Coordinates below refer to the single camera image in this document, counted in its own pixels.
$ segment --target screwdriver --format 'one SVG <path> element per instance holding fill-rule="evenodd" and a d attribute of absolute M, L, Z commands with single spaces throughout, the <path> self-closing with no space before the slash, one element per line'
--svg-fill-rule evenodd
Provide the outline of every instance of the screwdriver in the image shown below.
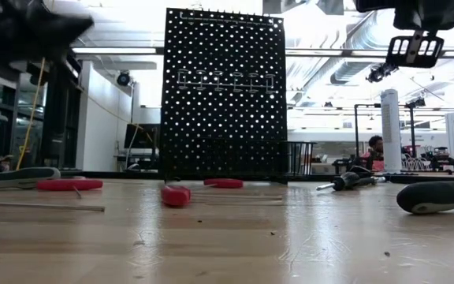
<path fill-rule="evenodd" d="M 407 212 L 423 215 L 454 209 L 454 181 L 428 181 L 406 186 L 397 203 Z"/>
<path fill-rule="evenodd" d="M 376 185 L 379 181 L 385 181 L 384 177 L 365 177 L 360 178 L 360 176 L 356 173 L 347 172 L 342 174 L 340 177 L 335 177 L 333 183 L 328 185 L 321 185 L 316 188 L 316 190 L 324 190 L 324 189 L 334 189 L 337 191 L 341 190 L 351 190 L 357 186 L 364 186 L 364 185 Z"/>

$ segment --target person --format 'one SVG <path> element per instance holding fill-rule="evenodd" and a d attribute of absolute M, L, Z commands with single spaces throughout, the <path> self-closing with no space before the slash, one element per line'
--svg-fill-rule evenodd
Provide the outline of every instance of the person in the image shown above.
<path fill-rule="evenodd" d="M 383 138 L 381 136 L 372 136 L 369 139 L 369 151 L 365 153 L 363 158 L 372 158 L 372 170 L 385 170 L 385 161 L 383 159 Z"/>

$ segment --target table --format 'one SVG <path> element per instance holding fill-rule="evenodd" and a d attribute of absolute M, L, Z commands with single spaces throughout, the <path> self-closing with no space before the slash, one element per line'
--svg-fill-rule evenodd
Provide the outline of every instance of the table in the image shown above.
<path fill-rule="evenodd" d="M 160 183 L 105 181 L 82 200 L 0 192 L 3 202 L 106 206 L 0 207 L 0 284 L 454 283 L 454 211 L 409 215 L 396 205 L 402 185 L 315 192 L 316 183 L 250 183 L 207 191 L 284 202 L 195 199 L 172 209 L 160 203 Z"/>

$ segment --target gray tool handle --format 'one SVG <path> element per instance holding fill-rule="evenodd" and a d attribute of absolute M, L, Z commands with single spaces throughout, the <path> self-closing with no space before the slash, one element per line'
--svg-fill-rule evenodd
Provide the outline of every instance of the gray tool handle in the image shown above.
<path fill-rule="evenodd" d="M 397 195 L 397 203 L 413 214 L 431 214 L 454 209 L 454 181 L 419 182 Z"/>

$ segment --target security camera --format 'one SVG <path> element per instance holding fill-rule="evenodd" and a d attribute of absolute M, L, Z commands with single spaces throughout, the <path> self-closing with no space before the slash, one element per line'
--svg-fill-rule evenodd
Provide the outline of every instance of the security camera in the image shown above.
<path fill-rule="evenodd" d="M 117 84 L 122 87 L 127 87 L 130 83 L 131 76 L 129 75 L 129 71 L 121 71 L 117 78 Z"/>

